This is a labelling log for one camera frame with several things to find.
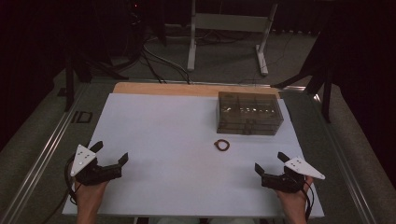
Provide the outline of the white board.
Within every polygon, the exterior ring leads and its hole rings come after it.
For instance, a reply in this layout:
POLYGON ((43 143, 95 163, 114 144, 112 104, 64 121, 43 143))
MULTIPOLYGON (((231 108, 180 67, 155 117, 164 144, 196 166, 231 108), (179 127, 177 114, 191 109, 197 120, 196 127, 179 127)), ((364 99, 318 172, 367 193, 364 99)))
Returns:
POLYGON ((254 166, 279 175, 277 153, 303 152, 285 118, 275 135, 217 133, 215 97, 112 93, 92 135, 102 165, 129 156, 99 210, 122 217, 279 217, 254 166))

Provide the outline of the smoky transparent drawer box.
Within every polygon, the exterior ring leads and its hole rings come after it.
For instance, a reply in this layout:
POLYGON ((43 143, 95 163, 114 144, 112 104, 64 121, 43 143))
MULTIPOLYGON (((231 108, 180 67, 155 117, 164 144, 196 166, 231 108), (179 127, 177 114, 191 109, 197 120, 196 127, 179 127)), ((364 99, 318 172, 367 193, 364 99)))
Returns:
POLYGON ((218 127, 219 122, 243 120, 284 120, 277 97, 274 94, 220 91, 217 104, 218 127))

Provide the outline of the white metal stand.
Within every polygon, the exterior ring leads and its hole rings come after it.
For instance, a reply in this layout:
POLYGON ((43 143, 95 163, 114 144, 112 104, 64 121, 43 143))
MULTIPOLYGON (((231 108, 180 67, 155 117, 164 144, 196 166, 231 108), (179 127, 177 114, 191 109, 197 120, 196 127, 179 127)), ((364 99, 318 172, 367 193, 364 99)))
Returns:
POLYGON ((275 14, 278 3, 271 5, 269 14, 266 17, 227 15, 227 14, 211 14, 200 13, 196 11, 196 1, 191 0, 191 37, 190 48, 187 62, 187 70, 195 69, 196 56, 196 30, 222 30, 222 31, 238 31, 258 33, 262 32, 262 42, 255 47, 260 72, 263 76, 267 76, 268 63, 264 55, 267 39, 271 32, 272 24, 275 20, 275 14))

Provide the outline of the dark curtain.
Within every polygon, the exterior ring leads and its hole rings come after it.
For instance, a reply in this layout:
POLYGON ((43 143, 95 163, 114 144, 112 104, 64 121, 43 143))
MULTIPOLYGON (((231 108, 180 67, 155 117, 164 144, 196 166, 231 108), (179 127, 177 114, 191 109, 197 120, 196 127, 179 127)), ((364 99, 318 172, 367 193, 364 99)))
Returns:
POLYGON ((337 9, 334 83, 396 188, 396 0, 354 0, 337 9))
POLYGON ((0 151, 64 68, 64 0, 0 0, 0 151))

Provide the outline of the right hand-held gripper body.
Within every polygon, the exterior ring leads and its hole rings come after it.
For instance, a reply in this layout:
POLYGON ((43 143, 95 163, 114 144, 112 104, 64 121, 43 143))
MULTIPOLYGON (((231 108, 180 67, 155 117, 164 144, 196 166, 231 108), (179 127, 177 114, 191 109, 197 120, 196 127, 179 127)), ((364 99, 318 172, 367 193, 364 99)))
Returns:
POLYGON ((270 175, 265 172, 262 179, 262 186, 287 193, 296 193, 303 189, 305 176, 318 179, 325 179, 325 175, 314 168, 311 164, 300 157, 290 158, 284 163, 284 173, 282 175, 270 175))

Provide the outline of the black stand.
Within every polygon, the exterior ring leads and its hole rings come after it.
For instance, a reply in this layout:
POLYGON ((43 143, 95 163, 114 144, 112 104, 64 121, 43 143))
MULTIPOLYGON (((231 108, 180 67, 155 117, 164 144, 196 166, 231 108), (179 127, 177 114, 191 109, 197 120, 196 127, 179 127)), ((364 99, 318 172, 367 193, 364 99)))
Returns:
POLYGON ((301 79, 311 77, 304 92, 314 95, 323 88, 321 115, 328 123, 331 122, 329 110, 332 93, 332 47, 333 44, 328 43, 326 32, 322 31, 308 53, 300 72, 289 79, 272 85, 273 88, 285 89, 301 79))
POLYGON ((73 55, 72 53, 65 54, 65 87, 60 89, 58 92, 59 96, 62 96, 66 99, 66 105, 64 108, 65 112, 68 112, 73 103, 75 102, 75 81, 74 76, 78 70, 77 63, 86 63, 93 68, 99 69, 104 72, 106 75, 113 77, 117 80, 127 80, 127 77, 121 76, 116 72, 112 71, 110 68, 105 67, 99 62, 94 61, 90 57, 78 53, 73 55))

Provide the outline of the person's right hand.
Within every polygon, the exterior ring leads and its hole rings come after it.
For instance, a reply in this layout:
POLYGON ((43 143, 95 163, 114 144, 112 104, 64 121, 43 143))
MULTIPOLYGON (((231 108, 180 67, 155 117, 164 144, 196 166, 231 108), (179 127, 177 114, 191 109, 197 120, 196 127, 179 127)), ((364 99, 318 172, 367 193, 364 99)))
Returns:
POLYGON ((276 196, 280 200, 284 212, 304 213, 307 203, 306 195, 314 179, 311 176, 305 176, 303 189, 296 193, 287 193, 277 190, 276 196))

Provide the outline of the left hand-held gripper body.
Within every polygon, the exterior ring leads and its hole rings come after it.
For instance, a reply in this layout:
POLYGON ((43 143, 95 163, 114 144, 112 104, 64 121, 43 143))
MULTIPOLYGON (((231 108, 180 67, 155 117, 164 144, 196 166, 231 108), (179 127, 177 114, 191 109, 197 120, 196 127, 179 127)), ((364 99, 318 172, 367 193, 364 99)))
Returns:
POLYGON ((121 177, 122 166, 118 163, 100 166, 96 153, 89 151, 83 145, 78 145, 72 159, 70 175, 85 186, 97 185, 121 177))

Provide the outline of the person's left hand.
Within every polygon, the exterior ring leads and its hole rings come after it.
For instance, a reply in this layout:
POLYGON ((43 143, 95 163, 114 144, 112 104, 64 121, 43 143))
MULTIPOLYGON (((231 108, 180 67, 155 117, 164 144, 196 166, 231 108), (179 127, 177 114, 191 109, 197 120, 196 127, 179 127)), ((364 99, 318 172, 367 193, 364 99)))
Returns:
POLYGON ((100 204, 103 200, 106 186, 107 182, 92 186, 85 186, 82 183, 77 182, 75 184, 77 204, 100 204))

